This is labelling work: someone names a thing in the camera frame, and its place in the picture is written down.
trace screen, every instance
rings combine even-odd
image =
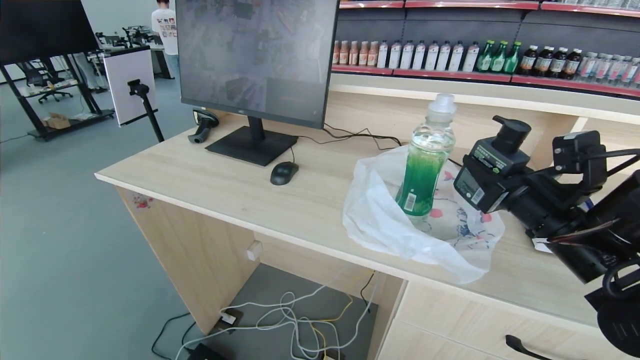
[[[3,65],[98,48],[80,0],[1,0]]]
[[[337,0],[178,0],[182,102],[320,128]]]

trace barcode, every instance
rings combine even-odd
[[[482,188],[478,188],[474,196],[471,198],[471,202],[478,205],[478,202],[480,202],[483,196],[484,196],[484,190],[482,190]]]
[[[409,193],[406,196],[406,202],[404,203],[404,209],[407,211],[413,211],[413,206],[415,205],[415,194]]]

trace light wood desk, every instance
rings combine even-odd
[[[369,126],[380,135],[406,138],[427,104],[332,92],[326,121],[351,131]],[[562,131],[554,124],[564,115],[514,111],[460,106],[454,130],[461,148],[453,158],[459,160],[475,140],[494,135],[498,125],[491,117],[499,114],[529,121],[534,131],[523,148],[546,161],[541,147],[550,152],[549,129]],[[245,124],[246,118],[224,116],[208,143]],[[269,121],[265,128],[328,140],[313,129]],[[351,264],[330,287],[354,295],[362,285],[349,288],[352,279],[366,277],[370,269],[380,272],[368,359],[531,360],[505,345],[507,334],[554,360],[631,359],[596,327],[596,313],[583,299],[596,284],[581,284],[554,256],[533,250],[509,214],[501,214],[507,231],[493,253],[492,269],[464,286],[437,266],[373,252],[349,239],[342,225],[343,201],[356,161],[380,153],[373,140],[318,145],[300,138],[293,148],[300,171],[290,184],[273,186],[271,170],[290,161],[290,151],[263,168],[207,152],[208,143],[194,145],[186,136],[96,176],[116,186],[203,332],[211,330],[218,311],[255,270],[257,262],[247,259],[246,250],[258,240],[264,246],[260,262],[312,281],[327,282]],[[153,200],[144,203],[147,197]]]

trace white t-shirt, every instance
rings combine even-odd
[[[151,28],[160,34],[167,55],[178,55],[178,29],[175,27],[175,11],[158,9],[151,14]]]

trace white board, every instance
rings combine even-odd
[[[119,126],[147,114],[142,98],[129,94],[131,89],[127,83],[130,81],[140,79],[141,83],[149,86],[147,97],[151,108],[156,109],[156,81],[151,64],[151,50],[105,56],[104,68],[107,72]]]

